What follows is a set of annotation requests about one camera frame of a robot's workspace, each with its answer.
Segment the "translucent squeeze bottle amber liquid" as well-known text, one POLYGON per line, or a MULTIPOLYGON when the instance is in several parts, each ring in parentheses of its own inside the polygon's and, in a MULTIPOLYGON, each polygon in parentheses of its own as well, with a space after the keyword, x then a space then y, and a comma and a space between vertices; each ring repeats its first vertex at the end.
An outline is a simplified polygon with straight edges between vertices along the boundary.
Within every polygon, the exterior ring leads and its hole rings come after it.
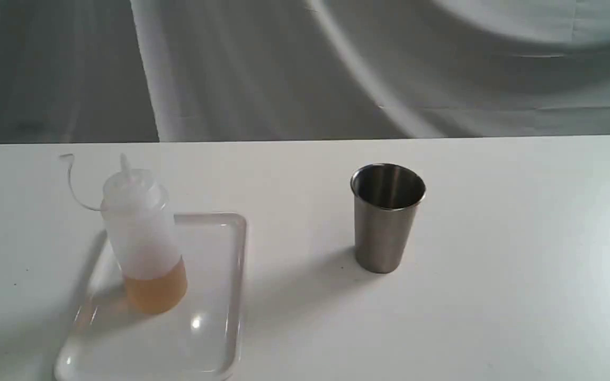
POLYGON ((121 154, 120 169, 104 182, 99 206, 70 193, 83 209, 100 213, 128 301, 144 314, 174 308, 188 279, 168 192, 152 172, 132 167, 121 154))

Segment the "stainless steel cup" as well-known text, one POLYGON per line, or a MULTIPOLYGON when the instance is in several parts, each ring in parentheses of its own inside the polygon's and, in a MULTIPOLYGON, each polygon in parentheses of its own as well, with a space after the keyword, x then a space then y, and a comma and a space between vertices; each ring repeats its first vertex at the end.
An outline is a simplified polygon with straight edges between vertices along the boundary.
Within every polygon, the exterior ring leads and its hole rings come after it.
POLYGON ((402 260, 419 204, 423 179, 389 162, 363 166, 349 179, 354 198, 354 258, 367 271, 388 274, 402 260))

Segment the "white rectangular plastic tray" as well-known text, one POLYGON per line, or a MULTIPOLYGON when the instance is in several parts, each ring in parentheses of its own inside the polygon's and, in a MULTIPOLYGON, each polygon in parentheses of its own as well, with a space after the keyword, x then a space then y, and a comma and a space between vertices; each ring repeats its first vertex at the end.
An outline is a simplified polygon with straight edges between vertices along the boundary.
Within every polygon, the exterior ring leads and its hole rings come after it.
POLYGON ((240 214, 179 214, 185 297, 162 314, 127 300, 104 234, 85 297, 54 364, 57 380, 225 380, 240 357, 247 222, 240 214))

